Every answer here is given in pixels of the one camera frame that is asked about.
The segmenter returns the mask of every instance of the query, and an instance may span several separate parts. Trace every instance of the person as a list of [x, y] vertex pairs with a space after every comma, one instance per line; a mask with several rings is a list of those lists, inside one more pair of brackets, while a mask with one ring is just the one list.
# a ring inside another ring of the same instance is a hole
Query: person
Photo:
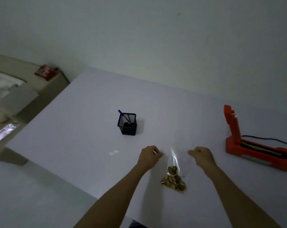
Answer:
[[[280, 227], [216, 165], [208, 148], [196, 147], [194, 150], [189, 150], [188, 154], [195, 158], [196, 164], [213, 182], [233, 228]], [[119, 228], [142, 176], [153, 168], [163, 155], [156, 146], [142, 149], [134, 168], [96, 201], [78, 221], [75, 228]]]

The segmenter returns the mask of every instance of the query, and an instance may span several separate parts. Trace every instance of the person's left arm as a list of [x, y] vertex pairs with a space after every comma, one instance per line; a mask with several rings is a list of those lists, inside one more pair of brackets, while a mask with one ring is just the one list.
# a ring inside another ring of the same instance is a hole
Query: person's left arm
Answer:
[[140, 179], [163, 155], [156, 146], [142, 149], [133, 169], [98, 199], [74, 227], [119, 228]]

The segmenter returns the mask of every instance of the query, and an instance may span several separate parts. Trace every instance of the person's left hand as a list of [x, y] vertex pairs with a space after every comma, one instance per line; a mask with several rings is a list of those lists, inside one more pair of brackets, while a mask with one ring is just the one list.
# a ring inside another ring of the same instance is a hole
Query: person's left hand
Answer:
[[148, 171], [155, 166], [159, 158], [163, 155], [164, 153], [161, 153], [156, 146], [147, 146], [141, 150], [137, 165], [145, 171]]

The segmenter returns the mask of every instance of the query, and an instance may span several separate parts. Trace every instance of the red snack bag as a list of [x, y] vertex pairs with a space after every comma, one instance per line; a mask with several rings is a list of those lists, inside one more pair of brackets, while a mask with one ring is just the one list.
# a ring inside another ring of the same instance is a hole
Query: red snack bag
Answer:
[[59, 68], [50, 67], [44, 64], [35, 72], [35, 75], [43, 77], [45, 80], [49, 81], [53, 77], [55, 77], [59, 72], [60, 72]]

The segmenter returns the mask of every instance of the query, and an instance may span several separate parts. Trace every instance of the person's right arm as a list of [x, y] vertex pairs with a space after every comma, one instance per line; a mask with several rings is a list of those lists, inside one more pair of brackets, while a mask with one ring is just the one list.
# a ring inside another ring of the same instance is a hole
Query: person's right arm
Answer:
[[189, 150], [188, 154], [195, 158], [196, 164], [213, 182], [233, 228], [280, 227], [216, 165], [208, 148], [196, 147]]

